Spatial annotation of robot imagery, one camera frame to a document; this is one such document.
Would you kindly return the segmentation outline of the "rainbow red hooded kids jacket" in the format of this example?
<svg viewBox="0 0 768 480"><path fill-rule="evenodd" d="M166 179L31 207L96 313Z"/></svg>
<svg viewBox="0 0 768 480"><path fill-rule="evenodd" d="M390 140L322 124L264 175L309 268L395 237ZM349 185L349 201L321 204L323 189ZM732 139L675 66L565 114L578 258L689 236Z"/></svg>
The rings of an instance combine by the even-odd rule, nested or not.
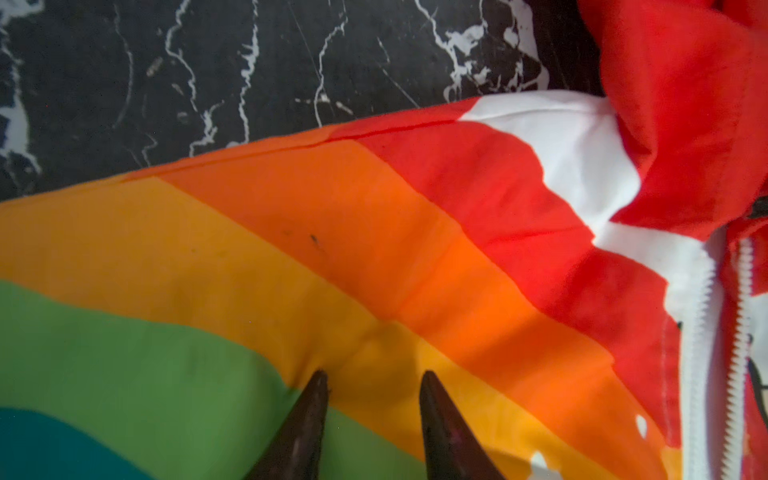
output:
<svg viewBox="0 0 768 480"><path fill-rule="evenodd" d="M505 479L767 475L767 5L582 1L605 93L502 93L1 206L1 475L428 479L434 371Z"/></svg>

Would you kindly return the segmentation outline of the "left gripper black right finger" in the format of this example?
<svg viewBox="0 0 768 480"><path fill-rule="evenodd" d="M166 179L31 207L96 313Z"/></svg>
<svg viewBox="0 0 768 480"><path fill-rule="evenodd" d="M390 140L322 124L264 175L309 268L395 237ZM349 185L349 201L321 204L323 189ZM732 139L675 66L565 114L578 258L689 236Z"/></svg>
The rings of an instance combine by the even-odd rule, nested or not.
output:
<svg viewBox="0 0 768 480"><path fill-rule="evenodd" d="M421 379L419 408L429 480L504 480L434 371Z"/></svg>

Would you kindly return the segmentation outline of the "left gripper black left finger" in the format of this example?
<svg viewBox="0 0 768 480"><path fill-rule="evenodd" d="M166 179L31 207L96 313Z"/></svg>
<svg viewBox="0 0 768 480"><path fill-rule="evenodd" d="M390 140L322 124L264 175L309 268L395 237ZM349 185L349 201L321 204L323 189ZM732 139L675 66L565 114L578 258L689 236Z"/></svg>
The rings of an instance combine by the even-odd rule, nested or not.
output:
<svg viewBox="0 0 768 480"><path fill-rule="evenodd" d="M328 403L328 376L317 370L245 479L318 479Z"/></svg>

